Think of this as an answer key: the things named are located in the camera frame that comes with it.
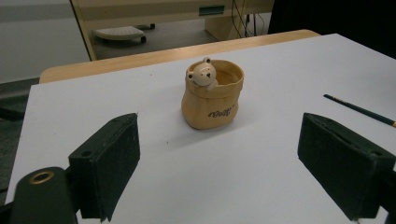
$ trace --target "wall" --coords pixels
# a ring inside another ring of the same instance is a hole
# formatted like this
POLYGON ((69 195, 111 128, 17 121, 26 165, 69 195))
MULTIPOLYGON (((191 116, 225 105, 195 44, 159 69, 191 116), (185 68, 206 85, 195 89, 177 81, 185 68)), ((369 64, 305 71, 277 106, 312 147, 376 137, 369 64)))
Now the wall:
POLYGON ((0 1, 0 84, 89 60, 68 0, 0 1))

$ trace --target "beige pot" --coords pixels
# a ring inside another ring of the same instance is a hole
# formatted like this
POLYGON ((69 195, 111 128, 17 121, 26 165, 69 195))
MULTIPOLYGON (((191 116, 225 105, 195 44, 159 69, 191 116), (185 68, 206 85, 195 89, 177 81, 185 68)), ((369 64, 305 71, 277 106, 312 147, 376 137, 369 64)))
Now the beige pot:
MULTIPOLYGON (((238 111, 238 98, 244 82, 244 72, 231 62, 212 60, 219 85, 208 91, 186 76, 186 90, 181 101, 184 119, 195 129, 211 129, 227 124, 238 111)), ((187 74, 198 64, 192 64, 187 74)))

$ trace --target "table surface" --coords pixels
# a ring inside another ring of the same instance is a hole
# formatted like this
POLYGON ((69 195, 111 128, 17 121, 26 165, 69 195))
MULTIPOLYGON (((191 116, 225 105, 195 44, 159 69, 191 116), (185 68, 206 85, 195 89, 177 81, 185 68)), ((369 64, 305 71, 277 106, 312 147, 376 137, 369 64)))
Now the table surface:
POLYGON ((179 49, 160 50, 89 63, 75 63, 57 66, 45 70, 40 76, 40 83, 120 71, 155 63, 167 63, 197 56, 205 56, 237 49, 254 48, 314 36, 318 36, 318 34, 309 30, 299 30, 273 35, 261 35, 250 38, 220 41, 179 49))
POLYGON ((298 160, 303 113, 396 154, 394 128, 323 97, 396 118, 395 60, 340 35, 206 56, 245 72, 238 114, 212 130, 192 129, 180 111, 186 68, 202 56, 33 86, 7 201, 24 175, 66 168, 108 120, 135 112, 141 160, 111 223, 351 223, 298 160))

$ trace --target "bear figurine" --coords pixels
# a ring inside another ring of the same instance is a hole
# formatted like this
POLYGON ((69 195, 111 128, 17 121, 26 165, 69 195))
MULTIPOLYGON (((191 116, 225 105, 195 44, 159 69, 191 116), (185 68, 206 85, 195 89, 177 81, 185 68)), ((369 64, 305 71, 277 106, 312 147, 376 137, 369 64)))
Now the bear figurine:
POLYGON ((202 63, 198 64, 193 71, 187 71, 186 75, 194 84, 206 87, 207 91, 219 85, 216 80, 216 69, 208 57, 204 57, 202 63))

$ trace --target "wooden table edge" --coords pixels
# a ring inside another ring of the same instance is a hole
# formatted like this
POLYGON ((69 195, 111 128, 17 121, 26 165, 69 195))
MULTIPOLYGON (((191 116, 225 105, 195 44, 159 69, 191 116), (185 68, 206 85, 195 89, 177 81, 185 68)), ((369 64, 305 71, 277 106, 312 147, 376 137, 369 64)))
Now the wooden table edge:
POLYGON ((298 30, 272 35, 260 35, 249 38, 220 41, 178 49, 166 49, 87 63, 56 66, 43 71, 40 75, 39 83, 42 84, 76 77, 93 76, 147 66, 155 63, 167 63, 197 56, 254 48, 315 36, 319 36, 319 34, 309 30, 298 30))

